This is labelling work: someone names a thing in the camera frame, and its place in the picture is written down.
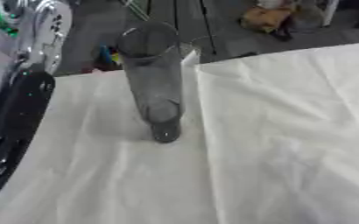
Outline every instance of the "metal pole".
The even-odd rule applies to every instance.
[[[209,36],[209,41],[211,42],[211,47],[212,47],[212,54],[216,55],[216,46],[215,46],[215,42],[214,39],[212,38],[212,33],[211,33],[211,27],[209,25],[209,21],[207,18],[207,7],[204,4],[204,0],[199,0],[200,1],[200,7],[201,7],[201,13],[204,17],[204,23],[206,24],[207,27],[207,32],[208,32],[208,36]]]

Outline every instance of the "white paper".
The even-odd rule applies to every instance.
[[[359,45],[184,68],[154,143],[123,72],[59,78],[0,224],[359,223]]]

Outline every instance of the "cup rim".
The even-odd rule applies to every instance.
[[[169,28],[171,29],[173,32],[175,32],[175,35],[176,35],[176,39],[173,41],[172,45],[170,45],[169,47],[167,47],[166,49],[164,49],[162,52],[160,53],[157,53],[155,55],[152,55],[152,56],[146,56],[146,57],[135,57],[133,55],[130,55],[128,54],[126,51],[123,51],[123,49],[121,49],[121,42],[124,40],[125,36],[128,35],[130,32],[133,32],[141,27],[144,27],[144,26],[147,26],[147,25],[163,25],[165,28]],[[142,24],[138,24],[134,27],[131,27],[130,29],[128,29],[127,31],[123,32],[119,39],[118,39],[118,42],[116,44],[116,49],[117,51],[126,56],[126,57],[130,57],[130,58],[133,58],[134,60],[147,60],[147,59],[155,59],[155,58],[158,58],[162,55],[164,55],[165,53],[168,53],[170,52],[174,47],[177,47],[178,45],[180,44],[180,40],[179,40],[179,33],[178,31],[170,24],[166,23],[166,22],[151,22],[151,21],[148,21],[148,22],[143,22]]]

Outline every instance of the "white bucket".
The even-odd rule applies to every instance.
[[[258,0],[258,6],[267,10],[274,10],[283,5],[285,0]]]

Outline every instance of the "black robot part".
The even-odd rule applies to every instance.
[[[55,87],[45,72],[21,72],[0,94],[0,190],[18,167]]]

